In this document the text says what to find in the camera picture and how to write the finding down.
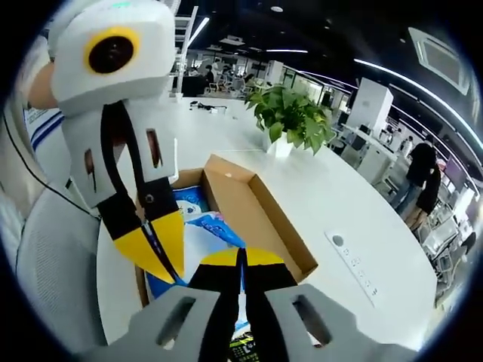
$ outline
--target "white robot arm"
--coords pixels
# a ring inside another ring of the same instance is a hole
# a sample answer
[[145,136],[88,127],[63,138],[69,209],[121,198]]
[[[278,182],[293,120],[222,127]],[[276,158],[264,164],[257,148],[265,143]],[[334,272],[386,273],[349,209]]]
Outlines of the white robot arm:
[[[175,139],[163,127],[160,97],[174,64],[174,15],[155,0],[75,4],[56,16],[49,34],[72,178],[117,248],[172,282],[183,275],[183,217],[168,180],[176,172]],[[113,133],[129,148],[147,225],[119,177]]]

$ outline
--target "white round table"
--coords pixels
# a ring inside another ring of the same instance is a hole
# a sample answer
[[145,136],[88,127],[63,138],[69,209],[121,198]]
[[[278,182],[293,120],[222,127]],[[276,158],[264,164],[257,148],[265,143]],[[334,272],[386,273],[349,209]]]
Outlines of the white round table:
[[[382,196],[325,147],[315,157],[294,150],[285,159],[261,151],[262,133],[243,102],[202,99],[229,105],[226,115],[212,115],[190,111],[191,100],[169,105],[162,116],[178,138],[180,170],[203,167],[216,154],[257,172],[317,260],[318,268],[304,283],[349,309],[360,331],[372,339],[420,349],[433,311],[436,276],[417,240]],[[128,152],[118,169],[134,197]],[[357,270],[328,238],[334,234],[357,256]],[[357,275],[361,272],[363,282]],[[369,278],[377,298],[364,287]],[[97,251],[97,294],[111,343],[126,333],[141,302],[134,265],[114,248],[104,227]]]

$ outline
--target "green plant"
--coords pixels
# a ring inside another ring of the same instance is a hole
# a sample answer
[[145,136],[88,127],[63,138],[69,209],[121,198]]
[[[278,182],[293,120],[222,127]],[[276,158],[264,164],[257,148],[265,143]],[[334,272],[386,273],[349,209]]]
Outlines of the green plant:
[[245,99],[248,109],[255,107],[257,127],[268,128],[272,142],[287,133],[287,141],[296,148],[312,148],[314,155],[322,144],[329,140],[333,132],[324,115],[308,96],[297,94],[282,86],[265,91],[256,91]]

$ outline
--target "open cardboard box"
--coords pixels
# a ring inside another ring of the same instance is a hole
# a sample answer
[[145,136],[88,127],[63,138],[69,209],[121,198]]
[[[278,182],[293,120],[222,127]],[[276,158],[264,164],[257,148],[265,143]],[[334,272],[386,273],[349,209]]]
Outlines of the open cardboard box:
[[201,185],[212,211],[221,213],[249,247],[280,256],[297,282],[318,264],[263,181],[254,172],[212,155],[203,168],[181,170],[173,189]]

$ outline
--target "power strip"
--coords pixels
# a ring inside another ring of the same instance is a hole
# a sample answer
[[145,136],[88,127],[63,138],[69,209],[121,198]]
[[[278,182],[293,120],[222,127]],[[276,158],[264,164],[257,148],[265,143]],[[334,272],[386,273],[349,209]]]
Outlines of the power strip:
[[337,251],[342,260],[346,263],[347,268],[351,271],[359,286],[369,298],[373,307],[377,307],[381,300],[381,291],[376,287],[370,275],[365,271],[364,262],[358,255],[357,249],[349,243],[340,233],[325,232],[325,236],[331,243],[332,247]]

